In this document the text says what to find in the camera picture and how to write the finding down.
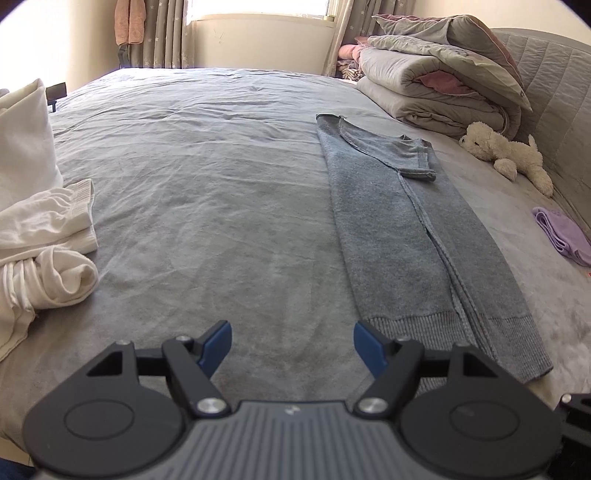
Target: plush toy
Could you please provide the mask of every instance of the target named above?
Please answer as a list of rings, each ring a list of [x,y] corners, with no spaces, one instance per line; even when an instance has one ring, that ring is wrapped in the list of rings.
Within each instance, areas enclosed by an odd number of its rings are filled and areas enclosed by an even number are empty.
[[[495,170],[510,181],[515,180],[517,172],[522,173],[541,193],[552,196],[552,180],[542,167],[542,154],[531,135],[529,145],[509,142],[487,124],[475,122],[468,126],[460,145],[479,160],[493,161]]]

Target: white pillow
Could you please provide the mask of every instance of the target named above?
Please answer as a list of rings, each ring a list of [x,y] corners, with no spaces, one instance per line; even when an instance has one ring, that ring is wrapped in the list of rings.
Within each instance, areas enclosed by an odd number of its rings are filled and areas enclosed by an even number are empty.
[[[0,97],[0,210],[64,184],[41,80]]]

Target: window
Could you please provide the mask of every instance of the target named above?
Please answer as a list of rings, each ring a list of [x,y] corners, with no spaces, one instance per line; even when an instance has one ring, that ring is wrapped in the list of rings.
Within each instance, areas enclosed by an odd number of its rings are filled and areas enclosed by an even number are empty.
[[[323,17],[333,0],[191,0],[187,20],[204,15],[264,13]]]

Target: gray sweater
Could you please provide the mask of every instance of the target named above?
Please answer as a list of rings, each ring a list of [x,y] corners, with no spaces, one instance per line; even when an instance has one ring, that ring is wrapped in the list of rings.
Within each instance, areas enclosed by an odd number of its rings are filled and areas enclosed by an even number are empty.
[[[362,319],[427,348],[470,342],[518,380],[552,369],[505,258],[431,144],[318,115],[335,223]]]

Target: curtain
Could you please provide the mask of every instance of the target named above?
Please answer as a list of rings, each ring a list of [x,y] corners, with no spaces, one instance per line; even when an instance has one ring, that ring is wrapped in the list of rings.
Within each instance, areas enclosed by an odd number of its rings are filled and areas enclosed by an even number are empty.
[[[334,77],[336,72],[336,61],[339,55],[340,45],[343,43],[345,32],[349,25],[349,19],[353,5],[359,0],[337,0],[337,12],[335,15],[335,33],[333,40],[330,43],[330,48],[326,61],[324,62],[324,69],[322,75]]]
[[[194,38],[186,25],[191,0],[145,0],[144,41],[130,46],[132,67],[194,67]]]
[[[330,46],[323,75],[334,76],[341,45],[355,44],[355,37],[369,37],[381,32],[374,15],[410,15],[416,0],[337,0],[335,36]]]

